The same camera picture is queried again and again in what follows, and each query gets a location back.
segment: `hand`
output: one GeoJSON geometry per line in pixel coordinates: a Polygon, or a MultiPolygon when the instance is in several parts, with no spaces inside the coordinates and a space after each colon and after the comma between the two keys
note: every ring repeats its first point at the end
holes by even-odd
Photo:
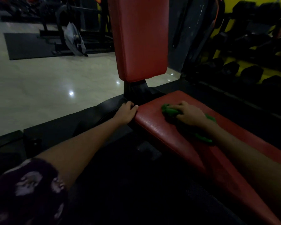
{"type": "Polygon", "coordinates": [[[131,106],[134,106],[133,102],[128,101],[127,103],[123,103],[120,109],[116,112],[113,118],[119,125],[126,125],[132,118],[134,118],[138,105],[135,105],[132,109],[131,106]]]}
{"type": "Polygon", "coordinates": [[[205,114],[196,106],[189,105],[187,102],[182,101],[179,105],[168,106],[169,108],[177,109],[183,112],[182,115],[177,115],[177,119],[187,125],[203,127],[203,124],[208,121],[205,114]]]}

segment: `tiled floor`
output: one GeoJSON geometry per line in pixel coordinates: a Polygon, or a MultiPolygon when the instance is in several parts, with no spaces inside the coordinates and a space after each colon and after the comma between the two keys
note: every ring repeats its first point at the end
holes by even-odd
{"type": "MultiPolygon", "coordinates": [[[[40,28],[38,24],[0,22],[0,135],[96,106],[123,93],[115,53],[10,61],[3,33],[38,33],[40,28]]],[[[177,78],[179,73],[168,69],[147,83],[154,87],[177,78]]]]}

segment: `white plastic bag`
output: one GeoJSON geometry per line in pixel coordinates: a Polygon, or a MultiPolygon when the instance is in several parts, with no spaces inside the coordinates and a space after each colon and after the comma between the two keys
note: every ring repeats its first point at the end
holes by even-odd
{"type": "Polygon", "coordinates": [[[65,31],[64,38],[67,47],[77,56],[84,56],[86,48],[80,32],[77,30],[75,25],[71,22],[68,23],[65,31]]]}

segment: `green cloth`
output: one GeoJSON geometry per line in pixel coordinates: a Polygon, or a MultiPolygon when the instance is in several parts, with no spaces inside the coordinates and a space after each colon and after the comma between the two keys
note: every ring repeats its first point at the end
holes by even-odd
{"type": "MultiPolygon", "coordinates": [[[[169,104],[164,104],[161,107],[162,114],[165,116],[166,120],[174,125],[177,126],[178,129],[183,131],[186,134],[190,134],[198,138],[199,140],[206,142],[206,143],[212,143],[213,141],[206,136],[206,133],[203,132],[201,129],[189,126],[184,124],[182,121],[176,119],[176,116],[179,114],[183,114],[180,110],[168,108],[169,104]]],[[[206,118],[216,122],[216,119],[208,114],[205,114],[206,118]]]]}

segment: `purple sleeve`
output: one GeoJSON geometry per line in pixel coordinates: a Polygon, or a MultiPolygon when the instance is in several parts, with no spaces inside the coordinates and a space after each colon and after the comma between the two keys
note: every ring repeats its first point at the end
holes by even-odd
{"type": "Polygon", "coordinates": [[[33,158],[0,176],[0,224],[58,224],[67,191],[58,171],[33,158]]]}

